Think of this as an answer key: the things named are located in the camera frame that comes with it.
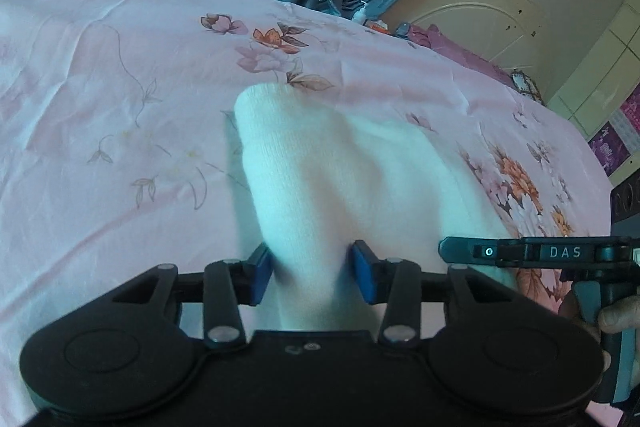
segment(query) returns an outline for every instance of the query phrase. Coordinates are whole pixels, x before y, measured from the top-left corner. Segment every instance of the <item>pink pillow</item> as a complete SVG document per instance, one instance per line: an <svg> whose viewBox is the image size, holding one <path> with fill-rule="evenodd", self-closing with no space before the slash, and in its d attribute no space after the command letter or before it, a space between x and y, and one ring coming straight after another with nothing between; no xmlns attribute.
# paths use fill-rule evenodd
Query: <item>pink pillow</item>
<svg viewBox="0 0 640 427"><path fill-rule="evenodd" d="M509 73L447 39L435 24L432 24L426 30L412 24L407 32L407 37L411 42L430 48L437 54L457 62L460 66L478 71L478 73L484 73L501 84L515 89Z"/></svg>

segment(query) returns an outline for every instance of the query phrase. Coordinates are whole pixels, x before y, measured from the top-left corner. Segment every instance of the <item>tiled wall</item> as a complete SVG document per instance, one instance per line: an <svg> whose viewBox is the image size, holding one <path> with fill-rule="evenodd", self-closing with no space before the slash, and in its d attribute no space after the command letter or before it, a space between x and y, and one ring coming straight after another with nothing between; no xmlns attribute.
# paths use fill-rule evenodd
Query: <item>tiled wall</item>
<svg viewBox="0 0 640 427"><path fill-rule="evenodd" d="M640 0L625 0L548 107L590 139L640 79Z"/></svg>

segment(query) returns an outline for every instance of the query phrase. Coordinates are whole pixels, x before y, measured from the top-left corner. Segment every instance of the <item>human hand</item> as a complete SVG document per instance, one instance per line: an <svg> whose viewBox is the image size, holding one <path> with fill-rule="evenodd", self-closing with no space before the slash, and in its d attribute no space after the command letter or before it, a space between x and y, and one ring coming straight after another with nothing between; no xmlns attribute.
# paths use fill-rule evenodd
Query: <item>human hand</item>
<svg viewBox="0 0 640 427"><path fill-rule="evenodd" d="M633 295L603 308L598 313L598 326L587 324L580 315L580 306L574 292L569 292L562 302L558 314L568 318L574 324L584 328L600 343L600 332L620 333L628 328L640 328L640 295ZM611 365L611 356L607 351L604 357L604 371ZM631 387L640 383L640 333L636 331L636 355L631 372Z"/></svg>

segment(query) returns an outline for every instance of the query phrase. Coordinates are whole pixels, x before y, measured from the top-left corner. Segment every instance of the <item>bed sheet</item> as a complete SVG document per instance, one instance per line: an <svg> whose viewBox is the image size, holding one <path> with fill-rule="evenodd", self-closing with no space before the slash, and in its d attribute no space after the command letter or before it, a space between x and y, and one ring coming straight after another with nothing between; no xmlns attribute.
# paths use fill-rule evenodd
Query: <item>bed sheet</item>
<svg viewBox="0 0 640 427"><path fill-rule="evenodd" d="M0 426L33 413L17 360L38 328L153 265L260 243L231 110L261 82L439 134L511 235L609 233L571 124L412 42L273 0L0 0ZM551 309L568 290L518 281Z"/></svg>

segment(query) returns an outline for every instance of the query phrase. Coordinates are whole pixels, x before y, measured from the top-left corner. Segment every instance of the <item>device handle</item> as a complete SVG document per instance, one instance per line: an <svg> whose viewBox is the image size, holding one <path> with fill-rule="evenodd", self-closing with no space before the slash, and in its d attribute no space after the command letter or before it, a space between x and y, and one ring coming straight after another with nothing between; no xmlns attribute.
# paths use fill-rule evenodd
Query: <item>device handle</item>
<svg viewBox="0 0 640 427"><path fill-rule="evenodd" d="M598 325L598 312L625 297L636 294L636 287L629 282L601 283L578 281L572 285L585 322ZM621 333L601 333L600 346L611 355L611 365L602 375L602 381L593 401L618 403L631 393L631 370L636 354L636 330L630 328Z"/></svg>

